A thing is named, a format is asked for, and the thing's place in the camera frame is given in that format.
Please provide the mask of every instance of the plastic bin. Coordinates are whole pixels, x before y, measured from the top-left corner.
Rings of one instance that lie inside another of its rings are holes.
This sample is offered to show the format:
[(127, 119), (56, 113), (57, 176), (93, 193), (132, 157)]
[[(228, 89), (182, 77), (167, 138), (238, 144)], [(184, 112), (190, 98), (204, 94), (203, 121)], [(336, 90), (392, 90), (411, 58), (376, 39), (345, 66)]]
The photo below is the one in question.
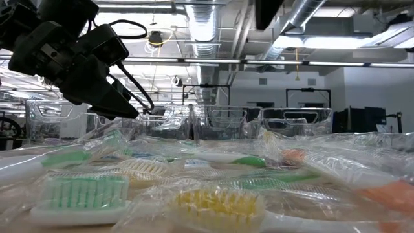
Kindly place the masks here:
[(195, 140), (255, 139), (259, 135), (260, 107), (195, 105)]
[(267, 108), (262, 110), (262, 125), (269, 131), (293, 137), (332, 133), (333, 111), (325, 108)]
[(29, 143), (53, 139), (72, 141), (103, 126), (107, 119), (88, 113), (88, 105), (74, 105), (66, 100), (27, 100), (26, 128)]
[(135, 128), (135, 136), (148, 135), (165, 139), (186, 140), (190, 137), (192, 106), (156, 105), (151, 115), (142, 114), (137, 119), (122, 119), (124, 127)]

